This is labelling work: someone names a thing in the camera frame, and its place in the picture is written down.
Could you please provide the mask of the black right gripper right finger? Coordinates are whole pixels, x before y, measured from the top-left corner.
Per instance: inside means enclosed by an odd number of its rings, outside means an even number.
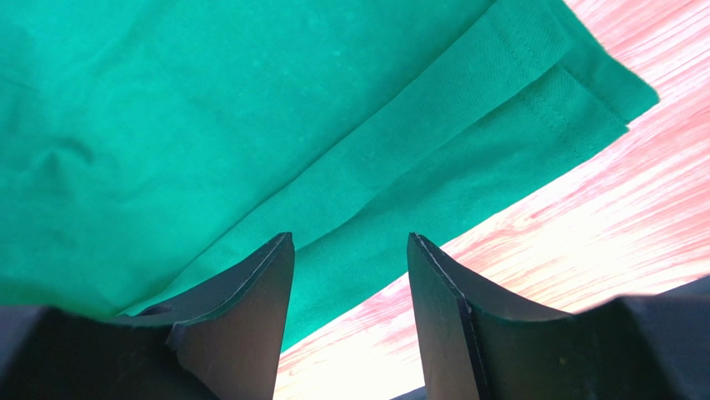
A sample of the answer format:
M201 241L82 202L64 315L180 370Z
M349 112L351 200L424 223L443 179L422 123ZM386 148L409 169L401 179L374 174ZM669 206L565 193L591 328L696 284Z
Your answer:
M407 243L429 399L706 399L709 280L567 313Z

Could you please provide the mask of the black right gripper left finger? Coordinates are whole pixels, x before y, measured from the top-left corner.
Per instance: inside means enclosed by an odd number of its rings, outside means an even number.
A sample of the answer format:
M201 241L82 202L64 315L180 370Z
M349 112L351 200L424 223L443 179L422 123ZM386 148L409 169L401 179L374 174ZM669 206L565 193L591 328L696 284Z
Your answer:
M295 251L278 234L240 263L144 309L98 321L1 309L4 399L270 399Z

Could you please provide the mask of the green t shirt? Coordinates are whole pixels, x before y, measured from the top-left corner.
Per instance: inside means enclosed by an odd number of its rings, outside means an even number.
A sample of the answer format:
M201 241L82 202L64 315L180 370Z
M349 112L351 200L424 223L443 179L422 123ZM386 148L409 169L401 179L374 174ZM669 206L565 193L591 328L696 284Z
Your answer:
M291 347L657 103L562 1L4 1L1 302L135 315L290 232Z

